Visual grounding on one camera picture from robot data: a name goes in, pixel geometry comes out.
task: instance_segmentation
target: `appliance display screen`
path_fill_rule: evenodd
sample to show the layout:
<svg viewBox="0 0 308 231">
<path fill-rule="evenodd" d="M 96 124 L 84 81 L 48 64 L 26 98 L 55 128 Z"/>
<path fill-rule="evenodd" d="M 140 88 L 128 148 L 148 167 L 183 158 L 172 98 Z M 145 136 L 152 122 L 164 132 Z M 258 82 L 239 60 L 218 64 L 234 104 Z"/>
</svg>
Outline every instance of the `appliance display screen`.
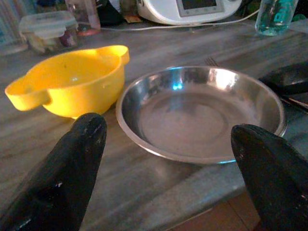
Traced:
<svg viewBox="0 0 308 231">
<path fill-rule="evenodd" d="M 185 10 L 216 6 L 216 0 L 182 0 Z"/>
</svg>

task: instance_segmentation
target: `floor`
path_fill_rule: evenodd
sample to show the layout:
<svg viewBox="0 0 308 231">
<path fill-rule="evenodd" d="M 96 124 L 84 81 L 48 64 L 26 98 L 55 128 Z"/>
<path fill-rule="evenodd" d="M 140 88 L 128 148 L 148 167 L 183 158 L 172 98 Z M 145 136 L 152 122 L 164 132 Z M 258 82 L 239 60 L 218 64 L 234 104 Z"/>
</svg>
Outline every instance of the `floor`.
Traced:
<svg viewBox="0 0 308 231">
<path fill-rule="evenodd" d="M 245 192 L 169 231 L 252 231 L 259 220 Z"/>
</svg>

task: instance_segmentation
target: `gray countertop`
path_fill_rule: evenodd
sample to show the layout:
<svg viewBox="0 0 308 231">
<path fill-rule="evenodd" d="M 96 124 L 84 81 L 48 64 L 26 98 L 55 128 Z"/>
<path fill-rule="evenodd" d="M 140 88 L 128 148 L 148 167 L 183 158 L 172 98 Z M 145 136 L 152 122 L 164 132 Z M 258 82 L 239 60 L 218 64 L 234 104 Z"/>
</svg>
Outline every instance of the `gray countertop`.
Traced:
<svg viewBox="0 0 308 231">
<path fill-rule="evenodd" d="M 253 23 L 102 33 L 81 38 L 80 49 L 124 44 L 130 49 L 126 82 L 168 66 L 220 66 L 253 77 L 308 57 L 308 35 L 289 30 L 279 37 L 255 34 Z M 17 111 L 5 87 L 46 56 L 31 50 L 0 58 L 0 198 L 9 201 L 25 174 L 53 148 L 73 123 L 43 108 Z M 308 148 L 308 117 L 285 105 L 285 138 L 302 154 Z M 197 166 L 152 155 L 121 130 L 113 106 L 104 114 L 107 143 L 81 230 L 166 230 L 244 190 L 236 163 Z"/>
</svg>

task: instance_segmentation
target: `white appliance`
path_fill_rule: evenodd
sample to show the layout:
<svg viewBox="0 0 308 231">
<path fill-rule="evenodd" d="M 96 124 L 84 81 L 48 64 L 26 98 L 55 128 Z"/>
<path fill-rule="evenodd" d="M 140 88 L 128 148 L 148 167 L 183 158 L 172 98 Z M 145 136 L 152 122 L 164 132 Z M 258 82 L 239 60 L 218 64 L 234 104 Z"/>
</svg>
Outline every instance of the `white appliance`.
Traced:
<svg viewBox="0 0 308 231">
<path fill-rule="evenodd" d="M 141 17 L 169 25 L 224 19 L 234 14 L 241 3 L 242 0 L 137 0 Z"/>
</svg>

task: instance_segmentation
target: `food container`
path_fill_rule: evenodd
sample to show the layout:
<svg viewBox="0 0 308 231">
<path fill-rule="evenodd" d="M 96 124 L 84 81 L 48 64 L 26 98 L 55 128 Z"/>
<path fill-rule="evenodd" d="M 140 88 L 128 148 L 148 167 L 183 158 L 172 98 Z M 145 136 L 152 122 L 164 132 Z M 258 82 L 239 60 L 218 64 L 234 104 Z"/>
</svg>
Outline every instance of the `food container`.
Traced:
<svg viewBox="0 0 308 231">
<path fill-rule="evenodd" d="M 78 23 L 68 11 L 38 13 L 22 18 L 19 31 L 41 54 L 76 47 Z"/>
<path fill-rule="evenodd" d="M 35 65 L 5 93 L 21 111 L 43 105 L 71 118 L 102 114 L 121 94 L 128 62 L 128 48 L 121 45 L 66 52 Z"/>
</svg>

